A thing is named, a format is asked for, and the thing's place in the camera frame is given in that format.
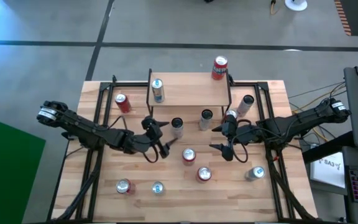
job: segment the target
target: blue soda can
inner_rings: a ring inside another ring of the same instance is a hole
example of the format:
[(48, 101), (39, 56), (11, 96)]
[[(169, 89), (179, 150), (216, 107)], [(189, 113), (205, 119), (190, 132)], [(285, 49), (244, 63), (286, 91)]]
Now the blue soda can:
[(164, 97), (164, 88), (161, 79), (158, 78), (152, 82), (152, 90), (153, 90), (154, 100), (157, 103), (163, 102), (165, 97)]

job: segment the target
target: wooden table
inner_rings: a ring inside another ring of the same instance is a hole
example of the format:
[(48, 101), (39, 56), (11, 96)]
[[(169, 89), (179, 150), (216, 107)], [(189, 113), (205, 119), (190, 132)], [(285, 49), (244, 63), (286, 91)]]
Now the wooden table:
[[(290, 116), (291, 110), (284, 82), (281, 80), (267, 82), (275, 116)], [(93, 120), (99, 84), (100, 82), (85, 82), (81, 92), (77, 112), (90, 120)], [(132, 111), (126, 114), (125, 118), (128, 128), (136, 134), (144, 132), (140, 122), (149, 113), (146, 92), (146, 87), (115, 87), (113, 91), (113, 96), (125, 93), (129, 97)], [(231, 87), (231, 94), (232, 107), (236, 107), (245, 94), (255, 95), (255, 92), (250, 87)], [(218, 126), (221, 108), (208, 108), (214, 113), (212, 127)], [(171, 121), (172, 118), (179, 116), (185, 125), (184, 136), (172, 146), (170, 155), (166, 159), (160, 158), (155, 164), (148, 163), (142, 154), (126, 155), (105, 147), (94, 211), (95, 222), (277, 221), (264, 145), (248, 145), (249, 160), (245, 164), (236, 160), (226, 162), (221, 157), (221, 152), (208, 146), (211, 143), (226, 143), (225, 137), (221, 133), (198, 130), (202, 110), (203, 108), (198, 106), (154, 109), (154, 118), (157, 121)], [(100, 123), (104, 108), (101, 111)], [(113, 103), (109, 124), (120, 114), (117, 105)], [(253, 123), (259, 120), (255, 105), (246, 114), (246, 118)], [(120, 121), (114, 128), (123, 127)], [(163, 143), (172, 139), (170, 126), (163, 127), (162, 131)], [(186, 147), (192, 147), (197, 152), (197, 160), (191, 167), (181, 163), (181, 153)], [(78, 142), (71, 142), (67, 153), (78, 148)], [(235, 150), (239, 157), (244, 159), (244, 150), (238, 146)], [(147, 155), (153, 159), (153, 150), (149, 150)], [(52, 217), (62, 214), (78, 193), (85, 157), (84, 149), (66, 159)], [(283, 151), (283, 158), (291, 190), (307, 211), (317, 217), (301, 151), (288, 147)], [(213, 172), (212, 179), (206, 184), (199, 184), (195, 180), (196, 171), (200, 166), (208, 166)], [(244, 173), (254, 166), (265, 168), (267, 171), (265, 178), (254, 182), (245, 181)], [(135, 195), (126, 196), (116, 192), (116, 182), (122, 178), (135, 182), (137, 186)], [(156, 197), (151, 191), (151, 186), (156, 180), (163, 182), (166, 187), (167, 192), (163, 197)], [(288, 212), (281, 189), (280, 198), (287, 217)], [(83, 215), (88, 212), (88, 200), (89, 198), (85, 200)]]

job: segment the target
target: wooden platform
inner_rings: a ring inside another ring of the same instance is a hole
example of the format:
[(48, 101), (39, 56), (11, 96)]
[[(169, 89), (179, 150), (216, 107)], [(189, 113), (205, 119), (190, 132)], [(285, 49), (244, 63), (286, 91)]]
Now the wooden platform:
[[(268, 84), (275, 116), (291, 115), (283, 81), (269, 81)], [(78, 114), (93, 119), (98, 89), (99, 82), (85, 82)], [(125, 93), (129, 97), (133, 110), (125, 117), (128, 128), (136, 134), (144, 132), (140, 122), (148, 115), (146, 91), (146, 87), (122, 87), (114, 88), (113, 92), (114, 95)], [(245, 94), (255, 95), (251, 87), (232, 87), (231, 93), (232, 107), (236, 107)], [(221, 110), (220, 107), (208, 108), (214, 113), (213, 128), (219, 125)], [(130, 156), (105, 148), (94, 212), (95, 222), (277, 221), (269, 173), (265, 178), (254, 182), (244, 180), (244, 173), (253, 166), (262, 166), (268, 171), (264, 146), (248, 146), (249, 161), (245, 164), (237, 161), (226, 162), (218, 150), (208, 146), (211, 143), (225, 143), (224, 136), (220, 133), (198, 130), (202, 110), (203, 107), (197, 106), (154, 108), (156, 120), (170, 121), (179, 116), (185, 125), (185, 134), (172, 146), (170, 155), (155, 164), (148, 163), (141, 154)], [(113, 103), (109, 124), (120, 114), (117, 105)], [(256, 105), (250, 109), (246, 118), (253, 123), (259, 120)], [(118, 122), (115, 128), (123, 128), (122, 121)], [(162, 130), (162, 142), (172, 139), (170, 126), (163, 127)], [(191, 167), (181, 163), (181, 152), (186, 147), (192, 147), (197, 152), (196, 162)], [(68, 153), (77, 148), (78, 142), (71, 142)], [(236, 152), (244, 159), (242, 148), (236, 147)], [(149, 150), (147, 155), (153, 159), (153, 150)], [(317, 216), (301, 151), (289, 147), (284, 150), (283, 156), (291, 190), (307, 211)], [(52, 217), (62, 214), (78, 193), (85, 157), (86, 149), (72, 154), (65, 161)], [(199, 184), (195, 180), (196, 171), (200, 166), (208, 166), (213, 172), (212, 179), (206, 184)], [(135, 195), (126, 196), (116, 192), (116, 182), (122, 178), (135, 182)], [(156, 180), (163, 182), (166, 187), (167, 192), (163, 197), (156, 197), (151, 192), (152, 183)], [(88, 198), (85, 205), (84, 215), (88, 212)]]
[[(151, 89), (153, 80), (163, 82), (165, 100), (154, 101)], [(209, 72), (153, 72), (149, 93), (150, 106), (227, 106), (229, 91), (226, 75), (221, 80), (211, 78)]]

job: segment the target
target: silver soda can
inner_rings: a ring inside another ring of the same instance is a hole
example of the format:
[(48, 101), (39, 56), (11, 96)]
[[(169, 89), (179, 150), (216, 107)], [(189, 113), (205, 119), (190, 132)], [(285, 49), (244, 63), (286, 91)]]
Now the silver soda can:
[(242, 118), (249, 111), (249, 108), (254, 104), (254, 97), (251, 95), (245, 95), (237, 108), (238, 117)]
[(154, 184), (152, 185), (152, 192), (155, 194), (155, 195), (163, 195), (165, 193), (165, 187), (164, 185), (159, 182), (159, 181), (156, 181), (154, 182)]
[(132, 195), (136, 191), (136, 185), (128, 179), (118, 180), (116, 185), (117, 192), (120, 194)]
[(226, 111), (224, 117), (222, 118), (222, 121), (221, 121), (222, 124), (223, 124), (224, 120), (226, 119), (226, 117), (229, 115), (233, 115), (233, 117), (237, 119), (237, 112), (233, 109), (229, 109), (228, 111)]
[(181, 156), (182, 156), (182, 162), (185, 166), (193, 165), (196, 160), (196, 152), (190, 148), (183, 150)]
[(200, 130), (206, 131), (209, 128), (209, 125), (212, 122), (212, 115), (212, 111), (208, 109), (203, 110), (203, 112), (201, 112), (201, 119), (199, 122)]
[(163, 102), (165, 97), (164, 97), (164, 88), (161, 79), (158, 78), (152, 82), (152, 90), (153, 90), (154, 100), (157, 103)]
[(246, 172), (245, 178), (248, 181), (254, 181), (257, 179), (261, 179), (265, 176), (265, 170), (261, 166), (257, 166)]
[(173, 118), (171, 125), (173, 137), (180, 139), (183, 136), (183, 120), (181, 118)]
[(209, 181), (211, 177), (212, 172), (208, 167), (200, 167), (196, 174), (196, 180), (202, 184)]

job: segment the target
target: white object on floor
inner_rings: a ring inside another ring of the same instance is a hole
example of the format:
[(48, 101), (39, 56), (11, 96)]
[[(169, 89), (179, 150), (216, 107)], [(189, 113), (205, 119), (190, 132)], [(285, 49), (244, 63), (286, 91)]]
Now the white object on floor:
[(310, 179), (345, 188), (343, 156), (337, 152), (310, 164)]
[(285, 5), (292, 11), (300, 12), (308, 7), (306, 0), (285, 0)]

